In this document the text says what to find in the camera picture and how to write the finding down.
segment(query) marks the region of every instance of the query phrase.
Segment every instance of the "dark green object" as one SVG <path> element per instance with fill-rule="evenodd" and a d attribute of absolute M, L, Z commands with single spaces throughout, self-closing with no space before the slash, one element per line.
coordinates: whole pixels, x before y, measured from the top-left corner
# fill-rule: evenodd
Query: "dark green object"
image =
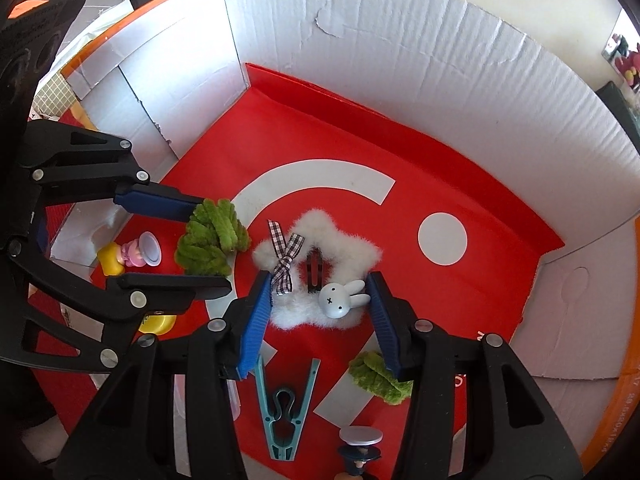
<path fill-rule="evenodd" d="M 251 245 L 236 208 L 226 199 L 218 200 L 218 204 L 204 199 L 194 208 L 185 231 L 174 254 L 185 274 L 228 276 L 231 267 L 226 256 L 233 251 L 244 252 Z"/>
<path fill-rule="evenodd" d="M 382 355 L 378 352 L 363 352 L 349 363 L 353 382 L 363 390 L 381 397 L 387 404 L 397 406 L 411 397 L 413 381 L 400 383 L 386 369 Z"/>

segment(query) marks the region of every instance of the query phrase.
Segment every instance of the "teal clothespin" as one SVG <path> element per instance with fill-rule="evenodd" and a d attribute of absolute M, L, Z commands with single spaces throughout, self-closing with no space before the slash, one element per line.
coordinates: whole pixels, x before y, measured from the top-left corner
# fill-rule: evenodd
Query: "teal clothespin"
<path fill-rule="evenodd" d="M 318 368 L 320 367 L 320 359 L 311 361 L 311 370 L 309 370 L 309 378 L 306 381 L 305 394 L 300 402 L 300 409 L 294 411 L 294 403 L 296 395 L 290 388 L 284 386 L 278 388 L 273 393 L 273 406 L 271 409 L 268 401 L 266 382 L 264 381 L 264 360 L 262 356 L 258 358 L 258 364 L 255 367 L 255 386 L 258 389 L 258 402 L 260 403 L 260 413 L 262 414 L 262 424 L 264 426 L 264 435 L 267 438 L 267 446 L 269 447 L 269 455 L 274 460 L 285 460 L 292 462 L 296 457 L 298 443 L 300 442 L 300 434 L 305 425 L 306 413 L 309 410 L 311 395 L 316 384 L 318 376 Z M 280 397 L 287 396 L 289 400 L 283 408 L 280 403 Z M 274 430 L 274 423 L 284 417 L 289 424 L 293 426 L 293 434 L 288 437 L 277 436 Z"/>

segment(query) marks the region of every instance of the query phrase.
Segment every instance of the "transparent plastic object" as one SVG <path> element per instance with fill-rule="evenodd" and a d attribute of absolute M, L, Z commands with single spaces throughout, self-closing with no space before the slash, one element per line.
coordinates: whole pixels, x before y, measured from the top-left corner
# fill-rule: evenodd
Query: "transparent plastic object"
<path fill-rule="evenodd" d="M 227 381 L 229 389 L 229 401 L 231 403 L 231 413 L 234 420 L 240 416 L 240 396 L 235 381 Z M 184 375 L 176 375 L 174 379 L 174 406 L 175 410 L 182 418 L 186 418 L 184 409 Z"/>

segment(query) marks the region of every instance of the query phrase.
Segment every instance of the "black and white bow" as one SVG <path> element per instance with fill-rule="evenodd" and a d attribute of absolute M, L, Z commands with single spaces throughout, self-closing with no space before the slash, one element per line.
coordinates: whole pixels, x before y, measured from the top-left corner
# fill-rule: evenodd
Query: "black and white bow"
<path fill-rule="evenodd" d="M 292 233 L 287 242 L 282 234 L 280 224 L 273 220 L 269 220 L 268 222 L 273 249 L 276 251 L 276 257 L 278 258 L 278 265 L 273 271 L 271 288 L 275 290 L 277 295 L 287 294 L 293 290 L 291 274 L 289 273 L 291 263 L 293 259 L 298 256 L 305 237 Z"/>

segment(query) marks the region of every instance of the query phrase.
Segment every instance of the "white bunny figurine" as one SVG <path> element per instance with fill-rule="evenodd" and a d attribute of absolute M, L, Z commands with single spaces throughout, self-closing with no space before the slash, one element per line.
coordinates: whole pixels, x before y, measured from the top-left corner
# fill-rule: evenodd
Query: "white bunny figurine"
<path fill-rule="evenodd" d="M 365 306 L 371 300 L 369 294 L 358 294 L 364 288 L 362 280 L 354 280 L 346 285 L 328 283 L 320 291 L 318 301 L 324 315 L 340 319 L 356 306 Z"/>

